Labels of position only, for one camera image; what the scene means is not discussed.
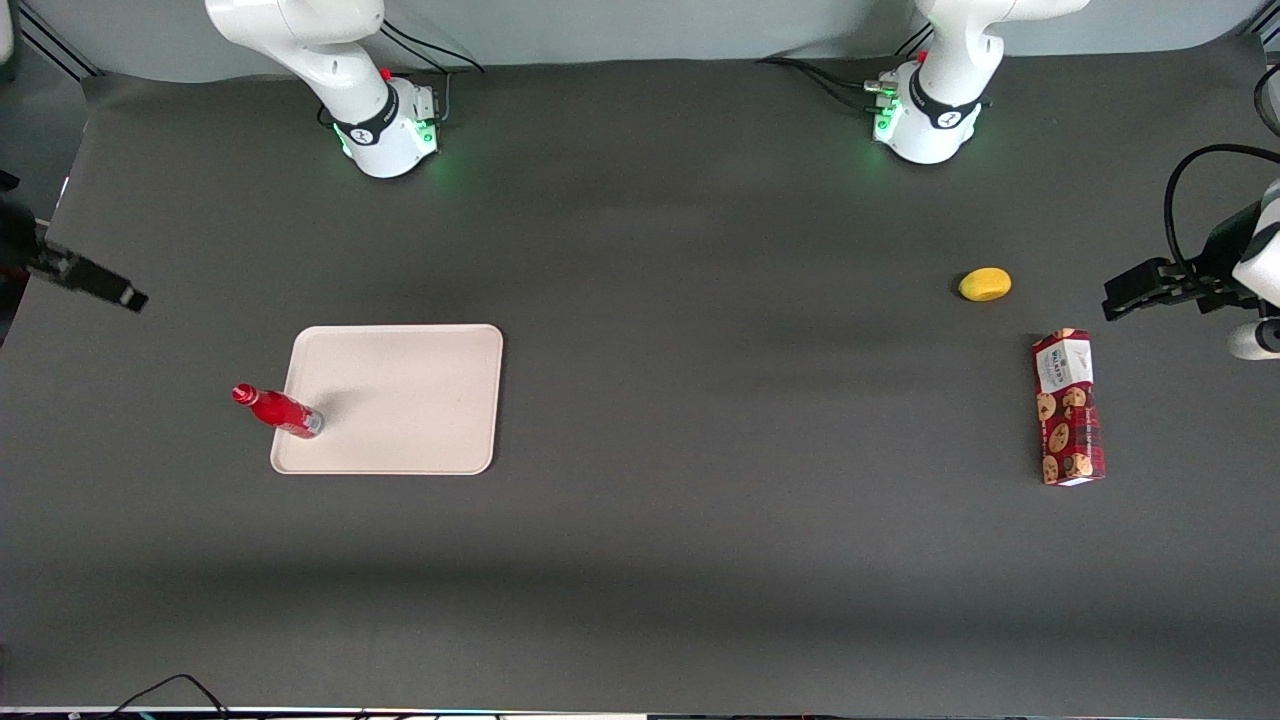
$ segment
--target gray wall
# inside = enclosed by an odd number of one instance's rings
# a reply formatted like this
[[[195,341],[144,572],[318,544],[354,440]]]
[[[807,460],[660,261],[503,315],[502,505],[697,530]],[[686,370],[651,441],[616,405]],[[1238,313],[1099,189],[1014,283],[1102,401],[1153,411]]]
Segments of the gray wall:
[[[29,0],[108,70],[177,82],[276,73],[224,41],[202,0]],[[922,22],[909,0],[387,0],[388,17],[481,61],[584,63],[653,58],[888,54]],[[1230,32],[1265,0],[1093,0],[1083,12],[998,32],[1014,55],[1132,53],[1199,45]],[[381,38],[388,64],[416,65]]]

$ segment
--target yellow lemon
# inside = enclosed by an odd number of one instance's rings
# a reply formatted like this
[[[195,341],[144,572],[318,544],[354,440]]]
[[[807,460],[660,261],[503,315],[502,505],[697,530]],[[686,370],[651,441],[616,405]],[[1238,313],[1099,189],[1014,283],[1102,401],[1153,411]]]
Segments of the yellow lemon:
[[[1012,278],[1000,268],[978,268],[960,281],[960,295],[974,302],[987,302],[1009,293]]]

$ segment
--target cookie image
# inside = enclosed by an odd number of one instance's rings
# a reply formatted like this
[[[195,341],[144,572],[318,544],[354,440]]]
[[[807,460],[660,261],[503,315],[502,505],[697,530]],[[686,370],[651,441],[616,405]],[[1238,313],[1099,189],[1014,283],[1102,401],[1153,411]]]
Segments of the cookie image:
[[[1062,469],[1068,478],[1087,478],[1093,474],[1093,461],[1088,455],[1075,452],[1062,459]]]
[[[1036,414],[1039,415],[1041,423],[1052,418],[1055,410],[1057,410],[1057,401],[1053,400],[1052,395],[1042,392],[1036,396]]]
[[[1050,452],[1062,452],[1066,447],[1066,439],[1071,434],[1071,428],[1066,423],[1059,423],[1053,432],[1048,436],[1048,451]]]
[[[1084,393],[1083,389],[1073,387],[1069,388],[1065,393],[1062,393],[1062,405],[1069,405],[1071,407],[1084,407],[1084,401],[1087,398],[1088,396]]]
[[[1057,459],[1051,455],[1044,456],[1044,484],[1052,486],[1057,483]]]

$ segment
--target black cable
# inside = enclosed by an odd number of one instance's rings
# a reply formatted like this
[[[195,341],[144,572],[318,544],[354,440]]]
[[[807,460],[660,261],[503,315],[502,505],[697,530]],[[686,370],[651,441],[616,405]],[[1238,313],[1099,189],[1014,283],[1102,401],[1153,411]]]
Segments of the black cable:
[[[410,47],[408,45],[404,45],[403,42],[401,42],[401,40],[399,40],[398,37],[396,37],[394,35],[392,35],[392,33],[387,32],[387,28],[383,28],[383,29],[381,29],[380,32],[381,32],[383,35],[385,35],[385,36],[387,36],[387,38],[388,38],[388,40],[390,40],[392,42],[394,42],[396,45],[399,45],[399,46],[401,46],[401,47],[402,47],[402,49],[403,49],[403,50],[404,50],[406,53],[408,53],[410,55],[413,55],[413,56],[415,56],[415,58],[417,58],[419,60],[422,60],[422,61],[424,61],[424,63],[426,63],[428,65],[431,65],[433,68],[435,68],[435,69],[440,70],[440,72],[442,72],[442,73],[444,73],[444,74],[449,74],[449,70],[444,69],[444,65],[442,65],[442,64],[436,63],[435,60],[433,60],[433,59],[428,58],[426,55],[424,55],[424,54],[419,53],[417,50],[413,50],[413,49],[412,49],[412,47]]]
[[[50,53],[49,50],[46,50],[45,46],[41,45],[29,33],[27,33],[26,29],[22,31],[22,36],[26,37],[27,42],[29,42],[36,50],[40,50],[40,54],[44,55],[45,59],[47,59],[50,63],[52,63],[52,64],[58,65],[59,68],[61,68],[64,73],[72,76],[72,79],[74,79],[76,82],[81,81],[81,77],[78,74],[76,74],[74,72],[72,72],[70,68],[68,68],[67,65],[64,65],[63,61],[59,60],[56,55],[54,55],[52,53]]]
[[[221,720],[229,720],[229,717],[230,717],[230,710],[228,710],[227,706],[223,705],[223,702],[214,696],[214,693],[209,692],[209,688],[206,688],[205,685],[200,684],[200,680],[192,678],[191,675],[188,675],[186,673],[178,673],[177,675],[170,675],[170,676],[165,678],[164,680],[160,680],[159,683],[151,685],[150,688],[147,688],[147,689],[145,689],[142,692],[133,693],[132,696],[129,696],[129,700],[122,702],[119,705],[119,707],[116,707],[115,710],[113,710],[113,711],[108,712],[106,715],[104,715],[102,720],[108,720],[109,717],[115,717],[125,707],[133,705],[133,702],[137,701],[140,697],[142,697],[142,696],[145,696],[145,694],[147,694],[150,692],[157,691],[157,689],[168,685],[169,683],[172,683],[174,680],[187,680],[192,685],[196,685],[196,689],[198,689],[201,693],[204,693],[204,696],[206,698],[209,698],[209,702],[212,703],[214,710],[218,711],[218,714],[221,716]]]
[[[1174,232],[1174,191],[1178,188],[1178,179],[1183,177],[1183,172],[1187,170],[1187,167],[1194,163],[1197,158],[1208,155],[1210,152],[1235,152],[1238,155],[1249,155],[1252,158],[1261,158],[1262,160],[1270,160],[1280,164],[1280,152],[1272,152],[1270,150],[1249,145],[1220,142],[1216,145],[1206,145],[1199,150],[1192,151],[1189,155],[1183,158],[1183,160],[1178,163],[1178,167],[1174,168],[1174,172],[1170,173],[1169,183],[1165,186],[1165,240],[1169,242],[1169,252],[1174,256],[1174,264],[1178,265],[1178,269],[1187,277],[1187,281],[1192,284],[1192,287],[1198,290],[1206,297],[1216,295],[1216,291],[1202,281],[1199,274],[1192,272],[1190,264],[1187,261],[1187,258],[1183,256],[1183,249],[1178,245],[1178,233]]]
[[[1251,29],[1249,32],[1258,32],[1260,29],[1262,29],[1265,24],[1271,22],[1271,18],[1276,17],[1276,13],[1280,13],[1280,4],[1276,4],[1275,8],[1271,8],[1271,12],[1267,13],[1267,17],[1254,23],[1253,29]]]
[[[922,38],[920,38],[919,41],[916,41],[916,44],[915,44],[915,45],[913,45],[913,46],[911,46],[911,49],[906,51],[906,55],[908,55],[909,58],[910,58],[911,55],[915,55],[915,53],[916,53],[916,51],[919,51],[919,49],[920,49],[920,47],[922,47],[922,46],[924,45],[924,42],[925,42],[925,41],[927,41],[928,38],[931,38],[931,37],[933,37],[933,26],[929,26],[929,32],[924,33],[924,37],[922,37]]]
[[[808,63],[805,60],[797,60],[795,58],[780,58],[780,56],[772,56],[771,55],[768,58],[760,58],[759,60],[756,60],[756,63],[760,63],[760,64],[764,64],[764,65],[783,65],[783,67],[787,67],[787,68],[796,68],[796,69],[800,69],[800,70],[808,70],[810,73],[814,73],[814,74],[822,77],[827,82],[829,82],[832,85],[838,85],[841,87],[855,87],[858,90],[861,90],[861,87],[863,87],[863,83],[860,83],[860,82],[854,82],[854,81],[850,81],[850,79],[845,79],[845,78],[842,78],[842,77],[840,77],[840,76],[837,76],[835,73],[831,73],[828,70],[824,70],[824,69],[819,68],[818,65],[814,65],[813,63]]]
[[[90,76],[90,77],[99,77],[99,73],[97,73],[97,70],[95,70],[93,68],[91,68],[91,67],[90,67],[90,64],[88,64],[88,63],[86,63],[84,60],[81,60],[79,55],[77,55],[76,53],[72,53],[70,47],[67,47],[65,45],[63,45],[63,41],[61,41],[61,40],[58,40],[58,36],[56,36],[56,35],[54,35],[54,33],[49,32],[47,29],[45,29],[45,26],[44,26],[44,24],[41,24],[41,23],[40,23],[40,22],[38,22],[38,20],[37,20],[37,19],[36,19],[35,17],[32,17],[32,15],[31,15],[29,13],[27,13],[27,9],[26,9],[26,8],[23,8],[22,5],[18,5],[18,12],[19,12],[19,13],[22,13],[22,17],[27,18],[27,22],[29,22],[31,24],[33,24],[33,26],[38,27],[38,28],[40,28],[40,32],[42,32],[42,33],[45,35],[45,37],[47,37],[49,40],[52,40],[52,41],[54,41],[54,45],[56,45],[56,46],[61,47],[61,49],[63,49],[63,53],[67,53],[67,56],[68,56],[68,58],[70,58],[72,60],[76,60],[76,63],[77,63],[77,64],[78,64],[79,67],[84,68],[84,72],[86,72],[86,73],[88,73],[88,76]]]
[[[924,22],[924,27],[922,27],[920,29],[918,29],[914,33],[911,33],[911,37],[908,37],[906,40],[904,40],[902,44],[897,46],[897,50],[893,51],[893,54],[895,55],[901,55],[902,50],[905,50],[908,45],[910,45],[911,42],[914,42],[915,38],[919,37],[922,32],[929,29],[931,27],[933,27],[933,26],[931,26],[929,22],[925,20]]]
[[[453,73],[444,76],[444,109],[435,115],[435,123],[443,123],[449,119],[449,109],[453,106],[453,101],[449,96],[453,94]]]
[[[1271,68],[1262,73],[1262,77],[1260,77],[1258,82],[1253,86],[1253,110],[1258,114],[1258,118],[1262,119],[1262,124],[1267,126],[1268,131],[1280,136],[1280,124],[1276,123],[1275,117],[1266,110],[1266,106],[1262,102],[1262,94],[1267,90],[1267,81],[1271,79],[1276,72],[1280,72],[1280,64],[1271,65]]]
[[[790,65],[790,67],[794,67],[795,69],[797,69],[801,73],[804,73],[804,76],[806,78],[809,78],[813,82],[815,82],[818,85],[818,87],[820,87],[823,92],[826,92],[832,99],[835,99],[836,102],[840,102],[845,108],[851,108],[854,110],[861,110],[863,109],[863,106],[859,105],[858,102],[854,102],[852,100],[850,100],[850,99],[845,97],[844,95],[840,95],[838,92],[836,92],[835,87],[831,87],[829,85],[827,85],[826,82],[823,82],[823,78],[822,78],[820,74],[814,73],[809,68],[804,68],[804,67],[800,67],[800,65],[791,65],[790,63],[769,63],[767,60],[769,60],[769,58],[764,58],[763,60],[756,60],[756,63],[764,63],[767,65]]]
[[[425,41],[425,40],[420,40],[417,37],[413,37],[412,35],[410,35],[410,33],[402,31],[401,28],[393,26],[390,23],[390,20],[383,20],[383,27],[390,29],[392,32],[394,32],[396,35],[403,37],[404,40],[408,40],[410,42],[415,42],[417,45],[421,45],[422,47],[429,47],[431,50],[435,50],[436,53],[444,53],[445,55],[452,55],[452,56],[457,58],[458,60],[462,60],[463,63],[468,63],[472,68],[480,70],[481,73],[486,72],[484,69],[484,65],[481,65],[480,63],[472,60],[471,58],[467,58],[466,55],[463,55],[461,53],[454,53],[453,50],[449,50],[448,47],[440,47],[439,45],[435,45],[435,44]]]

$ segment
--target green led light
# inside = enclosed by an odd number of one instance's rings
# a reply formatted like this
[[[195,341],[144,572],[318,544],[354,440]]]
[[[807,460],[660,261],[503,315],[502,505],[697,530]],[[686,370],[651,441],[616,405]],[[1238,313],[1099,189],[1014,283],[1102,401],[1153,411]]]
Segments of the green led light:
[[[337,124],[333,124],[330,127],[333,128],[333,133],[338,136],[338,142],[342,143],[342,151],[343,151],[343,154],[347,155],[348,158],[351,158],[351,147],[347,147],[347,138],[343,137],[342,131],[338,129]]]
[[[902,101],[897,97],[890,100],[887,108],[881,109],[878,119],[876,120],[876,129],[873,136],[879,142],[888,142],[890,137],[893,135],[893,128],[897,127],[897,119],[902,114]]]

